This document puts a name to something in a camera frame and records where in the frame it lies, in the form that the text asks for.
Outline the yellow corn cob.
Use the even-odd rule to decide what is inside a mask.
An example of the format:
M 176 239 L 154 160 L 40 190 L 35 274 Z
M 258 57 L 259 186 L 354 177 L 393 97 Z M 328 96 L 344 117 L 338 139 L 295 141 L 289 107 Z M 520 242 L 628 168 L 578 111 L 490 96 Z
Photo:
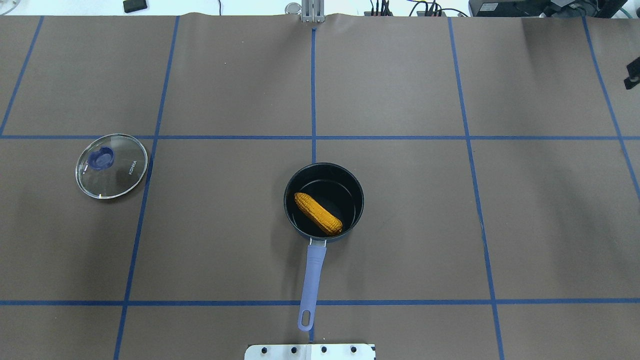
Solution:
M 294 202 L 298 210 L 312 221 L 320 230 L 329 237 L 338 236 L 343 231 L 343 222 L 325 209 L 307 193 L 295 193 Z

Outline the black monitor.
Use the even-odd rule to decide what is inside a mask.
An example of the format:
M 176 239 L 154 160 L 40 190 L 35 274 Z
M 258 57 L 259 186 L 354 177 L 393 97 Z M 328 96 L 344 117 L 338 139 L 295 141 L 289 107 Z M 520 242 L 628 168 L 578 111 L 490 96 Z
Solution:
M 621 13 L 626 0 L 469 0 L 474 18 L 601 18 L 611 19 Z

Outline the small black device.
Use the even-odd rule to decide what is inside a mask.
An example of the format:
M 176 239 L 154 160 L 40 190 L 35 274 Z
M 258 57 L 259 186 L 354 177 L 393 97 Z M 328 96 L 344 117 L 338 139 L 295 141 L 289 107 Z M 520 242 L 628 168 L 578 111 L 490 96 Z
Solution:
M 125 14 L 130 14 L 148 9 L 148 4 L 146 0 L 123 0 L 122 7 Z

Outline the brown table mat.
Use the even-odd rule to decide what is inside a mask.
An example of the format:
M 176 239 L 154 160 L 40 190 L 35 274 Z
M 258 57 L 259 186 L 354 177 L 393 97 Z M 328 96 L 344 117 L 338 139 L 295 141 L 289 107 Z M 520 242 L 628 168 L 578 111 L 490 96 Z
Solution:
M 1 18 L 1 358 L 639 358 L 639 21 Z M 74 169 L 137 138 L 144 180 Z M 327 244 L 314 326 L 286 185 L 365 196 Z

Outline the silver mounting plate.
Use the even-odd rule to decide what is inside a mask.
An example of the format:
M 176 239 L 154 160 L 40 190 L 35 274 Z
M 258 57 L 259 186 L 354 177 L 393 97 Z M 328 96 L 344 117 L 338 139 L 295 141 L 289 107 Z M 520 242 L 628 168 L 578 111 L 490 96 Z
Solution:
M 245 360 L 375 360 L 374 344 L 307 343 L 254 344 L 247 347 Z

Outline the glass lid with blue knob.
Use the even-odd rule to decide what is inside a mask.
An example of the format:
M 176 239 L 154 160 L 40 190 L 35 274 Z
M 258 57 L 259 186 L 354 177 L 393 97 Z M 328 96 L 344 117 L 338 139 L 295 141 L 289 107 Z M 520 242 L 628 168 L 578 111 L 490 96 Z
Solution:
M 136 137 L 108 134 L 82 151 L 74 169 L 75 182 L 90 198 L 119 198 L 144 180 L 149 160 L 146 147 Z

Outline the aluminium frame post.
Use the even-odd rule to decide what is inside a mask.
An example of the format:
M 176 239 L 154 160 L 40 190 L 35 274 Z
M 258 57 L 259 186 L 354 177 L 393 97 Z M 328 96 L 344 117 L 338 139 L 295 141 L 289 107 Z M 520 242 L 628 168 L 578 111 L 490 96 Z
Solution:
M 301 0 L 302 23 L 324 23 L 325 18 L 324 0 Z

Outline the black power strip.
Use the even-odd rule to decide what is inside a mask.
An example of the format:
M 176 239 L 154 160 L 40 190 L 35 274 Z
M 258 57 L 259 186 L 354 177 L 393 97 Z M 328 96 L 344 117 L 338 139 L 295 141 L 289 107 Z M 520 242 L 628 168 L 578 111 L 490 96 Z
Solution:
M 394 16 L 394 13 L 392 11 L 387 11 L 384 12 L 382 10 L 375 10 L 373 9 L 372 11 L 365 11 L 364 12 L 364 16 L 365 17 L 374 17 L 374 16 Z M 408 14 L 400 14 L 400 16 L 407 16 L 407 17 L 414 17 L 414 18 L 446 18 L 447 14 L 445 13 L 445 11 L 441 8 L 437 8 L 435 10 L 429 10 L 428 8 L 426 10 L 416 10 L 416 9 L 412 9 Z

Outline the dark blue saucepan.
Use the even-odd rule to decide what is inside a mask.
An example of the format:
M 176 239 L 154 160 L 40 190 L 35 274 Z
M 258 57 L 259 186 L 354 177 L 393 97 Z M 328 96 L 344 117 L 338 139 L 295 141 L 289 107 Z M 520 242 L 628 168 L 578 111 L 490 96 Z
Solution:
M 339 235 L 328 236 L 298 209 L 295 193 L 306 193 L 343 223 Z M 283 194 L 283 209 L 289 223 L 306 240 L 305 274 L 297 327 L 313 329 L 318 292 L 327 245 L 347 237 L 361 220 L 365 196 L 361 183 L 345 167 L 333 162 L 316 162 L 299 169 L 288 181 Z

